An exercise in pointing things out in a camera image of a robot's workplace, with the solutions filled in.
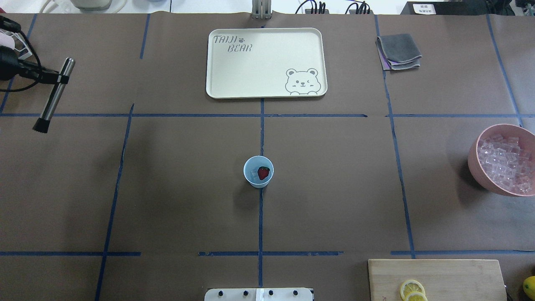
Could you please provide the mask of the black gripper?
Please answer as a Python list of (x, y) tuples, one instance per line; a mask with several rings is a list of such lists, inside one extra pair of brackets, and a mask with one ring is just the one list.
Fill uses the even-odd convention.
[(7, 81), (18, 75), (38, 83), (68, 84), (69, 75), (59, 71), (39, 67), (37, 63), (19, 63), (15, 50), (0, 46), (0, 79)]

